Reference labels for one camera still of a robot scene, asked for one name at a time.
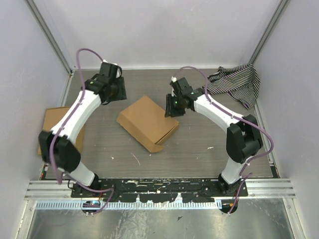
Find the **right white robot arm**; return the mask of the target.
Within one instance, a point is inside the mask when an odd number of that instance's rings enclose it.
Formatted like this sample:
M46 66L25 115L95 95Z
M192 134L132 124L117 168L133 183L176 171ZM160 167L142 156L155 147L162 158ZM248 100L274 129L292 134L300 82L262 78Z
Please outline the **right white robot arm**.
M178 117L190 109L218 125L226 133L228 160L218 176L218 188L224 196L236 192L244 166L263 147L260 131L254 126L257 120L253 115L243 116L229 111L226 107L196 89L188 94L170 93L166 95L166 117Z

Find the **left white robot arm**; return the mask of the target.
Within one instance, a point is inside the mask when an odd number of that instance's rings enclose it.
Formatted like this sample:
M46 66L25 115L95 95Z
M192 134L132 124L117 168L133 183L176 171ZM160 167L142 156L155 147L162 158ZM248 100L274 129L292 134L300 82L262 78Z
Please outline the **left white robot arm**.
M126 98L124 78L120 73L114 76L95 74L91 79L82 81L79 95L64 117L51 130L40 132L38 140L42 160L51 165L59 184L62 177L67 176L79 184L90 198L103 192L98 175L81 161L76 139L99 106Z

